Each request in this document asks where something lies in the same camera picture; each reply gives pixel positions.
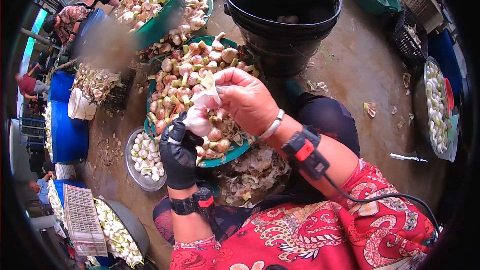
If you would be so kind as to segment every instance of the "black wrist strap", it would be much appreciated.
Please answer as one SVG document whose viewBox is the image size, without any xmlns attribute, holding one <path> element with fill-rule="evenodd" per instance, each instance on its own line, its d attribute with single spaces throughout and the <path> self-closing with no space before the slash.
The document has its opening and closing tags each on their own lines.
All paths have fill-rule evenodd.
<svg viewBox="0 0 480 270">
<path fill-rule="evenodd" d="M 283 144 L 282 150 L 288 157 L 288 163 L 296 165 L 312 180 L 320 179 L 330 163 L 317 151 L 320 143 L 319 135 L 312 127 L 303 126 L 301 132 L 296 132 Z"/>
<path fill-rule="evenodd" d="M 213 204 L 212 192 L 206 187 L 200 187 L 192 196 L 185 199 L 170 199 L 172 210 L 177 215 L 199 213 L 212 228 L 215 238 L 219 241 L 226 237 L 225 232 L 215 221 L 215 205 Z"/>
</svg>

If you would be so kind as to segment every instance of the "black glove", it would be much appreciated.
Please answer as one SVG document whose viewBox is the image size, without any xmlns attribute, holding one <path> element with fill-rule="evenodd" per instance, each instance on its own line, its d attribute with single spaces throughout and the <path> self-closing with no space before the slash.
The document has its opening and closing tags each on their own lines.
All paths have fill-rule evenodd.
<svg viewBox="0 0 480 270">
<path fill-rule="evenodd" d="M 67 43 L 65 44 L 65 46 L 63 46 L 63 49 L 60 51 L 60 55 L 61 56 L 66 56 L 66 57 L 69 57 L 70 54 L 72 53 L 72 48 L 73 48 L 73 44 L 74 42 L 73 41 L 67 41 Z"/>
<path fill-rule="evenodd" d="M 195 146 L 204 143 L 201 137 L 186 129 L 182 122 L 186 117 L 187 112 L 182 111 L 177 119 L 166 125 L 160 139 L 160 156 L 166 173 L 166 184 L 176 190 L 195 185 L 197 180 Z"/>
</svg>

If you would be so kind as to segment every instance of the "dirty floor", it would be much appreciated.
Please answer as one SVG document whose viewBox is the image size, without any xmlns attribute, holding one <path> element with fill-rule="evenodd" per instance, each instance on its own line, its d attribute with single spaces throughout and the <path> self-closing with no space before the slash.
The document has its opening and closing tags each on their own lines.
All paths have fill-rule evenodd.
<svg viewBox="0 0 480 270">
<path fill-rule="evenodd" d="M 224 31 L 228 39 L 244 44 L 231 17 L 224 14 L 222 0 L 214 1 L 208 21 L 209 34 Z M 312 57 L 310 67 L 298 81 L 305 90 L 308 90 L 307 79 L 324 82 L 331 96 L 342 102 L 355 119 L 361 157 L 377 165 L 399 192 L 419 197 L 435 211 L 443 189 L 445 161 L 432 158 L 429 162 L 417 162 L 389 156 L 390 153 L 414 156 L 418 141 L 414 122 L 409 125 L 409 113 L 413 110 L 412 95 L 406 95 L 402 83 L 406 69 L 389 48 L 379 21 L 353 0 L 343 0 L 339 20 L 321 45 L 325 48 Z M 124 141 L 133 129 L 143 125 L 146 114 L 147 92 L 139 94 L 136 85 L 145 85 L 146 75 L 153 73 L 153 69 L 146 65 L 135 70 L 127 109 L 114 113 L 113 117 L 98 109 L 91 121 L 87 161 L 93 167 L 83 167 L 80 175 L 94 196 L 119 201 L 135 213 L 150 237 L 148 255 L 159 269 L 168 269 L 172 247 L 162 239 L 152 219 L 153 208 L 166 195 L 166 188 L 143 191 L 129 176 L 120 156 Z M 376 103 L 374 118 L 363 110 L 364 102 Z M 398 109 L 395 115 L 394 106 Z M 399 128 L 401 117 L 405 124 Z M 120 146 L 114 142 L 113 133 Z"/>
</svg>

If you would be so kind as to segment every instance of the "black cap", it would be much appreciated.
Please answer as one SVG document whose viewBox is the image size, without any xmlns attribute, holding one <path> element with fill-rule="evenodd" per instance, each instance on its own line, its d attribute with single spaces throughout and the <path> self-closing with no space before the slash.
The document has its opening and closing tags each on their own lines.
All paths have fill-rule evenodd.
<svg viewBox="0 0 480 270">
<path fill-rule="evenodd" d="M 49 15 L 46 17 L 45 21 L 43 21 L 43 30 L 45 33 L 53 32 L 53 27 L 57 23 L 57 15 Z"/>
</svg>

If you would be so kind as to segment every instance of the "fingernail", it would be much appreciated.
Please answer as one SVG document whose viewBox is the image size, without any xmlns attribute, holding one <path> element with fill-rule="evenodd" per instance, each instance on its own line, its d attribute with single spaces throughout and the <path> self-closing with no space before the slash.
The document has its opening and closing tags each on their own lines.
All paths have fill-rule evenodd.
<svg viewBox="0 0 480 270">
<path fill-rule="evenodd" d="M 224 86 L 215 86 L 215 88 L 218 94 L 223 94 L 223 90 L 225 89 Z"/>
</svg>

